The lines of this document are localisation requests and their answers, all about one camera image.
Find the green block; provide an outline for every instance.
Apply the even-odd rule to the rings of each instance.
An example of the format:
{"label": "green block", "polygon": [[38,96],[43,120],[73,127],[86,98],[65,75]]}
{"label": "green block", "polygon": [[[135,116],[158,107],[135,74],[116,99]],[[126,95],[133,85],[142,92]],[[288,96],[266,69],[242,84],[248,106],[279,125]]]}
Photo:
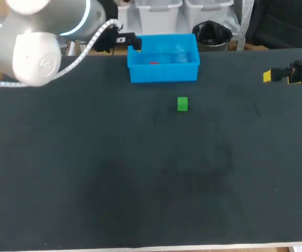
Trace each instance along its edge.
{"label": "green block", "polygon": [[188,111],[188,97],[178,97],[178,111]]}

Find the white cable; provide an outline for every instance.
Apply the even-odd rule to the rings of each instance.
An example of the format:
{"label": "white cable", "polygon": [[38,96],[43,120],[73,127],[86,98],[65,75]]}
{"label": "white cable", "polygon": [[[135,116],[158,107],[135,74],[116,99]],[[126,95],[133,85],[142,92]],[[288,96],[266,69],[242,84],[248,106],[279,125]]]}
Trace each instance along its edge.
{"label": "white cable", "polygon": [[[81,53],[78,58],[71,63],[67,68],[56,74],[53,78],[53,80],[56,80],[57,78],[62,77],[63,75],[66,75],[70,71],[72,71],[75,67],[77,67],[81,61],[89,54],[90,50],[92,49],[93,45],[99,38],[99,36],[110,26],[115,25],[119,29],[122,27],[122,24],[117,20],[117,19],[110,19],[106,21],[95,33],[95,35],[92,37],[90,42],[88,43],[86,49]],[[6,82],[6,81],[0,81],[0,87],[5,87],[5,88],[23,88],[23,87],[29,87],[27,84],[20,83],[20,82]]]}

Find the dark table surface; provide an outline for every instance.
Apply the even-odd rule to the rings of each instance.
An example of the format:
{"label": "dark table surface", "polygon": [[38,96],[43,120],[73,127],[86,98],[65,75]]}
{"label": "dark table surface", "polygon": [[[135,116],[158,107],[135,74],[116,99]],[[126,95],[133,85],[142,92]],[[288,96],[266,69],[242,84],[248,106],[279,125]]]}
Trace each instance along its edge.
{"label": "dark table surface", "polygon": [[0,250],[302,242],[302,85],[262,83],[294,60],[213,52],[196,83],[134,85],[88,57],[0,89]]}

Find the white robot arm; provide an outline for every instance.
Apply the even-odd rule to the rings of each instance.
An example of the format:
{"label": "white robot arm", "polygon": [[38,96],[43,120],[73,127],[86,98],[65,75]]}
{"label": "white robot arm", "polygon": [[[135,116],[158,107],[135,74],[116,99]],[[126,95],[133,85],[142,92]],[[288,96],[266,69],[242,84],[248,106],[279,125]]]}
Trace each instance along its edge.
{"label": "white robot arm", "polygon": [[[116,19],[106,22],[106,10],[97,0],[6,1],[11,11],[0,17],[0,72],[22,82],[18,86],[42,86],[66,74],[106,28],[121,28]],[[89,42],[87,50],[60,73],[56,35]]]}

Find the blue container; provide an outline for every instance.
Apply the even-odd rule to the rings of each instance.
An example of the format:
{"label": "blue container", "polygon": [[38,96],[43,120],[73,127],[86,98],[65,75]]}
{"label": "blue container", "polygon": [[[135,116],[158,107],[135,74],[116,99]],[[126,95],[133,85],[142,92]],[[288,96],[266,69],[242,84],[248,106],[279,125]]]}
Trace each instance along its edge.
{"label": "blue container", "polygon": [[149,35],[142,50],[128,48],[132,83],[196,81],[200,55],[194,34]]}

